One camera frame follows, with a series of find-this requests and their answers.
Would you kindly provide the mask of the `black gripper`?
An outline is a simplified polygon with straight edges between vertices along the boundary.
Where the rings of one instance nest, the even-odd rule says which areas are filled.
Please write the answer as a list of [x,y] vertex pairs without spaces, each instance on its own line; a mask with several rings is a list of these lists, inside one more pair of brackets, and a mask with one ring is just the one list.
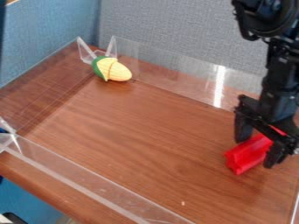
[[271,119],[259,111],[259,101],[244,94],[237,97],[233,112],[233,137],[237,144],[251,138],[253,130],[274,141],[263,162],[263,166],[271,169],[288,155],[294,155],[299,148],[299,127],[294,117],[290,115],[283,119]]

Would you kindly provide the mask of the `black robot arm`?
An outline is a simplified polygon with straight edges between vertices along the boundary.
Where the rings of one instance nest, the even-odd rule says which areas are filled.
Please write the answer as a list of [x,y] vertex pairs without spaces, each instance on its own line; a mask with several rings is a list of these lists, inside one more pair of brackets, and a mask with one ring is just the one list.
[[267,44],[261,92],[237,97],[235,141],[259,131],[272,144],[263,166],[270,169],[299,151],[299,0],[231,0],[239,32],[248,41]]

